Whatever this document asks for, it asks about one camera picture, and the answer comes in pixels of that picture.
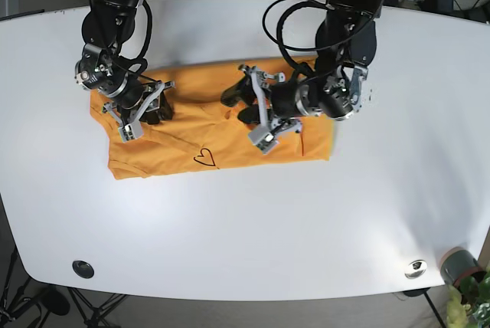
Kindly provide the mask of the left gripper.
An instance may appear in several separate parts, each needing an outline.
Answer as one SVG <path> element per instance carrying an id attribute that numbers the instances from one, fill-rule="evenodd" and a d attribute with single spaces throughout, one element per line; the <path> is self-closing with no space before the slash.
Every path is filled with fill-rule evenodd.
<path id="1" fill-rule="evenodd" d="M 285 133 L 301 133 L 303 117 L 325 115 L 342 121 L 362 107 L 361 87 L 368 70 L 363 67 L 337 67 L 314 77 L 289 79 L 283 72 L 269 74 L 257 66 L 242 64 L 243 77 L 220 96 L 222 105 L 244 108 L 237 114 L 242 123 L 257 126 L 248 134 L 263 154 L 271 152 Z"/>

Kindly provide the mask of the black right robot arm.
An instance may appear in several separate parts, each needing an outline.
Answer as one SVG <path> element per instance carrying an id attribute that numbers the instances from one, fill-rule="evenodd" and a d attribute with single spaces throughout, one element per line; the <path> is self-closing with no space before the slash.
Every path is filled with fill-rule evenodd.
<path id="1" fill-rule="evenodd" d="M 89 7 L 81 27 L 84 46 L 74 78 L 83 89 L 107 98 L 102 111 L 116 121 L 119 135 L 127 143 L 142 137 L 143 124 L 172 119 L 165 91 L 175 87 L 175 82 L 144 74 L 153 26 L 146 0 L 89 0 Z M 121 50 L 134 33 L 139 8 L 146 13 L 145 39 L 136 57 L 123 57 Z"/>

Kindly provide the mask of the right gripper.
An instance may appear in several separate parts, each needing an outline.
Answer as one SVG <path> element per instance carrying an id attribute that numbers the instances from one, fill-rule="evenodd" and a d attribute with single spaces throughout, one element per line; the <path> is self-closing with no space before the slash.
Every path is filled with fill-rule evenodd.
<path id="1" fill-rule="evenodd" d="M 129 142 L 143 136 L 143 123 L 155 125 L 172 119 L 174 112 L 165 91 L 174 87 L 173 80 L 146 78 L 142 83 L 136 73 L 117 69 L 96 90 L 106 98 L 102 113 L 116 121 L 121 140 Z"/>

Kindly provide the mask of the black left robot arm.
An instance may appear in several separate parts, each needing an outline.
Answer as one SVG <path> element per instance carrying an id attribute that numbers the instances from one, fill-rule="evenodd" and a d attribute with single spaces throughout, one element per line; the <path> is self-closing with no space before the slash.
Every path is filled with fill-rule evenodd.
<path id="1" fill-rule="evenodd" d="M 262 153 L 269 153 L 284 133 L 301 133 L 302 118 L 326 115 L 342 121 L 361 109 L 361 89 L 377 50 L 375 20 L 384 0 L 302 0 L 287 8 L 270 37 L 292 68 L 291 77 L 271 74 L 242 64 L 243 78 L 220 97 L 226 107 L 246 104 L 238 118 L 253 128 L 248 137 Z M 315 35 L 314 65 L 295 61 L 295 50 L 284 42 L 283 27 L 304 8 L 325 11 Z"/>

